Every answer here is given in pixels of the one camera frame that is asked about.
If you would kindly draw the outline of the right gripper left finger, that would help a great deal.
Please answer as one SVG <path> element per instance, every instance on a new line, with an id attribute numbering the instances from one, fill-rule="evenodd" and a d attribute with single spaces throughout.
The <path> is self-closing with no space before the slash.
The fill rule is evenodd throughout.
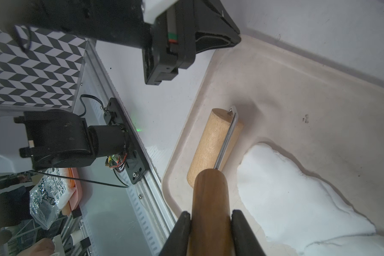
<path id="1" fill-rule="evenodd" d="M 183 211 L 162 247 L 159 256 L 186 256 L 191 232 L 191 214 Z"/>

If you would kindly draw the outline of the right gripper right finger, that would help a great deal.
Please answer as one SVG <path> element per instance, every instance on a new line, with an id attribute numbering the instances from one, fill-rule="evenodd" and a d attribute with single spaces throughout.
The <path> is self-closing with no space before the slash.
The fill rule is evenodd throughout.
<path id="1" fill-rule="evenodd" d="M 232 211 L 231 232 L 236 256 L 266 255 L 241 210 Z"/>

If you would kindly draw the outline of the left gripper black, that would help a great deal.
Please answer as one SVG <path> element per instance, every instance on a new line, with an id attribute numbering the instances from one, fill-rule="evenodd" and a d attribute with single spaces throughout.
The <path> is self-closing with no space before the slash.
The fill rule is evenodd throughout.
<path id="1" fill-rule="evenodd" d="M 173 80 L 179 69 L 194 63 L 196 53 L 241 42 L 240 30 L 220 0 L 178 1 L 157 17 L 150 34 L 143 49 L 147 85 Z"/>

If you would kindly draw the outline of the wooden dough roller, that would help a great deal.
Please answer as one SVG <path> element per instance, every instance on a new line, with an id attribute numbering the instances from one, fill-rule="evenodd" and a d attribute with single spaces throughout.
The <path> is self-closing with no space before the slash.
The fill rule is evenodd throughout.
<path id="1" fill-rule="evenodd" d="M 233 253 L 228 183 L 222 169 L 241 130 L 235 107 L 211 111 L 187 174 L 193 187 L 189 256 Z"/>

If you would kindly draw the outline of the white dough ball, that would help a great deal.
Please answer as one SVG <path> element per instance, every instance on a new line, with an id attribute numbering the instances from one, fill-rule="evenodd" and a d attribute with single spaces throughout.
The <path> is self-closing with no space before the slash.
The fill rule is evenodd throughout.
<path id="1" fill-rule="evenodd" d="M 267 144 L 245 153 L 237 187 L 269 242 L 301 256 L 384 256 L 384 237 L 372 222 Z"/>

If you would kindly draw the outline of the beige plastic tray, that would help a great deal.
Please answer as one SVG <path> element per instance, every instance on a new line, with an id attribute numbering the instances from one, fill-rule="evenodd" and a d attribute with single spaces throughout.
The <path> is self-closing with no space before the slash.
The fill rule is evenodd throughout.
<path id="1" fill-rule="evenodd" d="M 187 172 L 210 112 L 231 106 L 244 125 L 224 168 L 231 209 L 244 210 L 237 167 L 245 152 L 267 143 L 384 236 L 384 88 L 248 36 L 214 53 L 163 175 L 175 215 L 192 208 Z"/>

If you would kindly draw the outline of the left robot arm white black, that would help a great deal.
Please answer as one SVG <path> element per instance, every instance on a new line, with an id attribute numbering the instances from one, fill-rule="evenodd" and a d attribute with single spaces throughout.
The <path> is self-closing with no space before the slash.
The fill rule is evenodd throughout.
<path id="1" fill-rule="evenodd" d="M 159 85 L 190 67 L 198 53 L 232 48 L 240 30 L 220 1 L 175 1 L 148 21 L 143 1 L 0 1 L 0 26 L 23 52 L 29 44 L 17 26 L 37 27 L 139 48 L 145 83 Z M 149 171 L 148 161 L 117 99 L 104 109 L 105 125 L 88 126 L 67 111 L 24 112 L 29 146 L 19 150 L 33 169 L 86 167 L 98 157 L 119 155 L 132 174 Z"/>

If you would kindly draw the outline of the person hand in background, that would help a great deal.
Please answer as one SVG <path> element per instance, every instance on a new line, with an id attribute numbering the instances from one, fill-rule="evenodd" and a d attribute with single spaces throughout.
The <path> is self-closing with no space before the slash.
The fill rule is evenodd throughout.
<path id="1" fill-rule="evenodd" d="M 55 252 L 55 245 L 51 239 L 43 238 L 31 247 L 21 251 L 17 256 L 51 256 Z"/>

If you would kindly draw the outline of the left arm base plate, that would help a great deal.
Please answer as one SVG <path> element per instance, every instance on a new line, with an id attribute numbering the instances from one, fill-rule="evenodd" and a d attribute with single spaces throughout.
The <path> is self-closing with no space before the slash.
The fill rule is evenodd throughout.
<path id="1" fill-rule="evenodd" d="M 113 142 L 118 143 L 120 149 L 118 153 L 108 157 L 108 167 L 114 172 L 126 172 L 135 185 L 151 168 L 137 139 L 137 133 L 116 98 L 110 98 L 104 119 L 107 125 L 121 129 L 120 134 L 113 136 Z"/>

